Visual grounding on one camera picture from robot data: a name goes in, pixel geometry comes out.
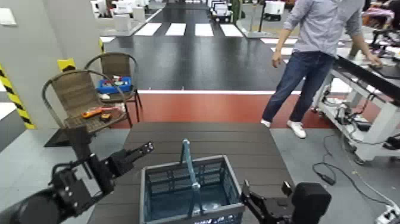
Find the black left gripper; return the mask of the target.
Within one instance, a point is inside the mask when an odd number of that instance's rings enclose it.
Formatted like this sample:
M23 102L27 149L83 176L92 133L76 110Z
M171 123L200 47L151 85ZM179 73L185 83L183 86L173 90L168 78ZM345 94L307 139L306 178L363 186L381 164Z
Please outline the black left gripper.
M51 188L61 216L79 216L108 195L108 170L115 177L123 176L134 168L134 161L150 154L154 143L147 142L138 148L112 153L105 160L97 155L68 163L58 163L51 172ZM91 195L83 179L77 178L76 167L84 166L88 177L95 180L99 191Z

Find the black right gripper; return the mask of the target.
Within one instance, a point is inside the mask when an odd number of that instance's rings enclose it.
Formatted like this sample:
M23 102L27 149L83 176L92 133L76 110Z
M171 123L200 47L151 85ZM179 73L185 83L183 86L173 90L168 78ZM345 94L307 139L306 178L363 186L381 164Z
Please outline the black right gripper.
M282 183L282 193L286 197L262 197L250 190L249 182L245 179L240 195L241 202L247 206L251 213L262 224L293 224L292 204L293 188L288 181Z

